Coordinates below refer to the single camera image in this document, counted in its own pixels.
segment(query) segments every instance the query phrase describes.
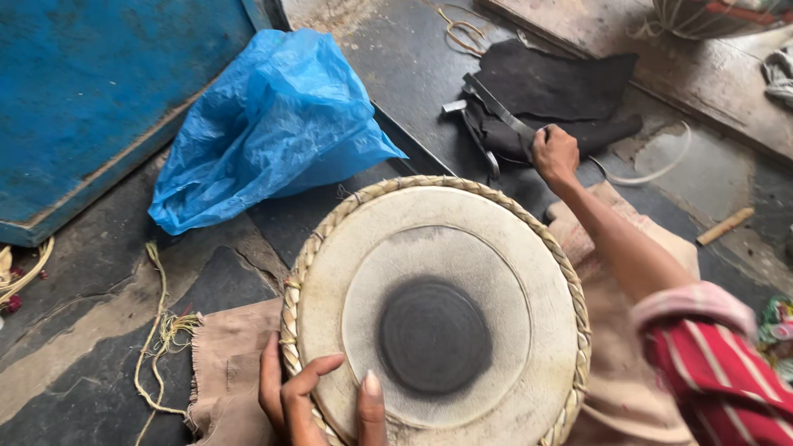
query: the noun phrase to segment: drum head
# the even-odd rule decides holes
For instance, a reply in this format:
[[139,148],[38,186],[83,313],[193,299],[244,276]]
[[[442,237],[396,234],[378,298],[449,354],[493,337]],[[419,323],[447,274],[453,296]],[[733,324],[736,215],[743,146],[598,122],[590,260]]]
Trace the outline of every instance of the drum head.
[[292,372],[347,355],[313,394],[331,437],[354,443],[368,370],[395,445],[558,444],[577,414],[589,357],[577,277],[500,192],[443,177],[370,186],[320,224],[288,285]]

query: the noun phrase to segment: concrete floor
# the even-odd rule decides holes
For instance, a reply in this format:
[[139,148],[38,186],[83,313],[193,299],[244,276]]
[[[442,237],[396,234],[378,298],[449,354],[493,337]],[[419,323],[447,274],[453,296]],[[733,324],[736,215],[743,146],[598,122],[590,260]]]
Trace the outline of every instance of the concrete floor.
[[[487,182],[472,141],[458,123],[438,119],[440,105],[456,99],[462,75],[476,71],[478,62],[449,46],[445,22],[433,8],[420,0],[321,3],[332,7],[312,15],[312,2],[301,1],[301,20],[334,33],[370,97],[458,175]],[[464,0],[458,4],[473,8]],[[482,12],[486,19],[461,10],[447,13],[479,25],[490,42],[514,36],[514,25],[489,13]],[[743,206],[755,206],[746,225],[699,250],[702,276],[755,310],[774,294],[793,295],[793,273],[783,253],[793,223],[791,168],[633,87],[620,113],[641,114],[645,127],[601,156],[617,175],[665,165],[680,150],[681,119],[691,125],[694,140],[675,171],[651,186],[618,187],[620,194],[686,240]],[[281,293],[286,265],[339,202],[337,185],[319,187],[171,237],[146,214],[165,155],[146,162],[58,232],[46,267],[49,279],[25,288],[22,309],[6,318],[0,330],[0,444],[134,443],[148,412],[132,374],[159,296],[146,241],[160,246],[171,310],[211,313]],[[578,174],[585,184],[603,179],[591,162],[582,163]],[[379,164],[343,182],[344,190],[395,175],[387,163]],[[556,200],[532,170],[507,168],[491,185],[538,216]],[[186,407],[189,350],[164,358],[160,368],[167,382],[164,403]],[[143,376],[154,391],[154,380]],[[158,415],[142,444],[190,441],[178,416]]]

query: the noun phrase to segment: braided rim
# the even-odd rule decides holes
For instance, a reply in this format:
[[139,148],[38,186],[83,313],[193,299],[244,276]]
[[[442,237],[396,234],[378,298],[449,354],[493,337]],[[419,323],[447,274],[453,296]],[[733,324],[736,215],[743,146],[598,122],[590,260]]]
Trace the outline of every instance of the braided rim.
[[[333,209],[311,233],[303,244],[300,253],[297,254],[295,264],[289,277],[286,279],[284,309],[281,317],[281,340],[280,344],[285,358],[286,369],[289,376],[294,376],[303,370],[300,361],[300,353],[297,350],[297,303],[300,301],[301,284],[305,281],[308,269],[314,262],[316,253],[320,250],[325,237],[331,235],[333,229],[350,213],[353,213],[360,205],[370,202],[377,197],[385,195],[395,190],[405,189],[415,186],[446,186],[464,190],[472,194],[487,198],[506,210],[511,211],[517,218],[524,221],[534,233],[536,233],[545,246],[551,251],[555,260],[559,263],[562,274],[567,279],[567,286],[573,296],[573,309],[576,312],[576,327],[578,331],[578,354],[576,360],[576,371],[573,376],[573,385],[570,390],[564,407],[561,408],[556,422],[551,426],[546,434],[539,439],[540,446],[557,446],[564,443],[569,435],[573,422],[578,416],[581,405],[584,402],[586,387],[589,381],[589,363],[592,357],[592,331],[589,329],[589,316],[584,301],[584,293],[581,290],[581,281],[573,266],[567,260],[567,256],[561,250],[559,243],[548,227],[540,223],[534,216],[528,213],[520,204],[512,198],[504,195],[499,190],[491,189],[484,184],[447,176],[425,176],[415,175],[386,179],[371,186],[364,187],[358,192],[344,199],[335,209]],[[328,441],[333,446],[344,446],[336,432],[325,423],[322,413],[314,406],[312,409],[314,421],[328,435]]]

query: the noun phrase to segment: wooden plank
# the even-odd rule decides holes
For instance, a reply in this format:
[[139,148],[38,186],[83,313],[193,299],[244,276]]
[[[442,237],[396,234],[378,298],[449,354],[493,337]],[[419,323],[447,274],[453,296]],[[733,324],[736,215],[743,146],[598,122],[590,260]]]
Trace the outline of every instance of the wooden plank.
[[748,37],[633,38],[655,19],[651,0],[477,0],[580,56],[636,52],[633,82],[749,147],[793,161],[793,112],[765,96],[762,59],[793,28]]

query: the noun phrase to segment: shirt sleeve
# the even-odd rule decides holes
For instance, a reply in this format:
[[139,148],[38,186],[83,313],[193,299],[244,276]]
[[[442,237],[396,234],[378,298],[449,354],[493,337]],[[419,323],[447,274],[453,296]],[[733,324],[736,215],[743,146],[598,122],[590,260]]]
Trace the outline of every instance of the shirt sleeve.
[[793,444],[793,390],[748,342],[753,313],[734,296],[707,282],[664,291],[631,322],[699,444]]

